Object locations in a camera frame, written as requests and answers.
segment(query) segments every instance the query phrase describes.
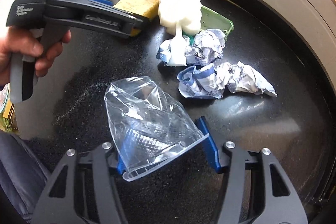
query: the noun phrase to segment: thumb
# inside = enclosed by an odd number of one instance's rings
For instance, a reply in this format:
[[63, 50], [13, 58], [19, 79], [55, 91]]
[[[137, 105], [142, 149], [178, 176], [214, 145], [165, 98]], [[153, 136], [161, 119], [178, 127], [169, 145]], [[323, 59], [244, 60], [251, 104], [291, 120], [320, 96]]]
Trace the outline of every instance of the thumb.
[[38, 57], [43, 53], [43, 46], [30, 31], [6, 27], [0, 34], [0, 71], [8, 65], [12, 52]]

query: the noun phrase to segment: wet surface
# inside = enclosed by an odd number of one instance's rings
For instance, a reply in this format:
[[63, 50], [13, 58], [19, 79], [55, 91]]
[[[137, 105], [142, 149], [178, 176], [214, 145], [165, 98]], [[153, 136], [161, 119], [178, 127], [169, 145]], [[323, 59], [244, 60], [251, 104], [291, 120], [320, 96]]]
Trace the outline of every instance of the wet surface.
[[[103, 100], [106, 87], [114, 80], [148, 75], [179, 100], [192, 119], [204, 115], [223, 138], [249, 150], [269, 147], [307, 202], [323, 173], [332, 131], [314, 78], [276, 34], [246, 11], [226, 0], [202, 4], [235, 25], [222, 61], [253, 66], [278, 97], [227, 90], [221, 100], [181, 97], [176, 75], [183, 68], [164, 67], [155, 58], [160, 43], [170, 37], [158, 19], [128, 40], [72, 29], [71, 43], [39, 80], [32, 98], [16, 106], [21, 137], [50, 170], [68, 148], [82, 152], [111, 141]], [[221, 179], [197, 146], [142, 179], [128, 183], [117, 178], [117, 187], [130, 224], [208, 223]]]

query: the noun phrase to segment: metal screw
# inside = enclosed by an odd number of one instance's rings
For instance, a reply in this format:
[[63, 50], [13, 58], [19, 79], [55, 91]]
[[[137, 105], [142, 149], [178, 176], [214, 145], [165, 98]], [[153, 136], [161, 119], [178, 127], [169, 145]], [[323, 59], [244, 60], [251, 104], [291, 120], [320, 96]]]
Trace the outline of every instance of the metal screw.
[[263, 154], [265, 154], [265, 155], [270, 155], [270, 154], [271, 154], [271, 150], [269, 150], [267, 147], [263, 148], [263, 149], [262, 149], [262, 152], [263, 152]]
[[234, 148], [236, 145], [235, 145], [234, 142], [228, 141], [228, 142], [225, 143], [225, 146], [227, 148]]
[[109, 142], [106, 142], [106, 143], [103, 143], [101, 146], [102, 146], [102, 148], [104, 148], [104, 149], [110, 149], [110, 148], [112, 147], [112, 144], [109, 143]]
[[75, 149], [72, 148], [67, 151], [67, 155], [70, 157], [73, 156], [75, 153], [76, 153]]

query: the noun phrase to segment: yellow sponge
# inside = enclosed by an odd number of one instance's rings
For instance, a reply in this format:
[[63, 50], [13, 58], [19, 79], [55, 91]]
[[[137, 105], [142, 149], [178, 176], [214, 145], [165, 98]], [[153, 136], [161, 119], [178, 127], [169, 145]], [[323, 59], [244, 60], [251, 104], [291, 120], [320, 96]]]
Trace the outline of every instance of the yellow sponge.
[[[159, 0], [120, 0], [114, 7], [152, 20], [158, 15]], [[141, 30], [133, 29], [131, 37], [139, 34], [139, 32]]]

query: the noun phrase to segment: gray handle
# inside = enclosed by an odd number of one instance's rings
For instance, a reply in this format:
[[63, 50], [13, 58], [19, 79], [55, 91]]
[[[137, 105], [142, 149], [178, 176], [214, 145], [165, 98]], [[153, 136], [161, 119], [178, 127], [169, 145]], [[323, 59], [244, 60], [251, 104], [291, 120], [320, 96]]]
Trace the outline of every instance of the gray handle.
[[[41, 37], [45, 55], [46, 51], [60, 41], [69, 30], [68, 26], [47, 23]], [[13, 104], [29, 99], [37, 83], [35, 58], [14, 53], [10, 63], [10, 100]]]

